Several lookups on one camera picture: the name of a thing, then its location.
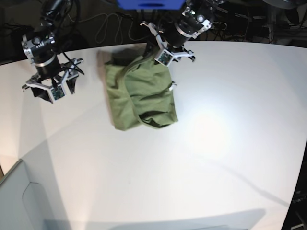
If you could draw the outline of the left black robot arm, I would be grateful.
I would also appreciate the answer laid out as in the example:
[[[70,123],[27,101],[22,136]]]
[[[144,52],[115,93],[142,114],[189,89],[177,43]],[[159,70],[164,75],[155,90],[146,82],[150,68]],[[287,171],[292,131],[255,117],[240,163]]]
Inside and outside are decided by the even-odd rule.
[[[184,44],[211,29],[214,13],[223,3],[223,0],[188,0],[177,19],[161,18],[158,24],[141,22],[140,25],[146,26],[155,37],[159,47],[155,61],[166,67],[182,58],[194,61],[194,52],[185,49]]]

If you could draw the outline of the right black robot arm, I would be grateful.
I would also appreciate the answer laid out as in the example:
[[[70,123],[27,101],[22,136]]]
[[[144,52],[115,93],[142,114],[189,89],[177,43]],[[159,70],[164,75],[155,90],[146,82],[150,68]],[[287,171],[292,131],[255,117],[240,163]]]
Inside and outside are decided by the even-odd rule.
[[[76,19],[69,33],[61,35],[64,20],[73,6],[76,7]],[[22,90],[30,89],[34,97],[52,104],[67,94],[66,89],[75,93],[76,80],[83,74],[79,68],[83,59],[65,55],[67,62],[60,63],[58,56],[65,53],[64,42],[73,34],[80,15],[78,0],[47,0],[43,3],[39,26],[22,36],[24,54],[36,68],[36,74],[25,82]]]

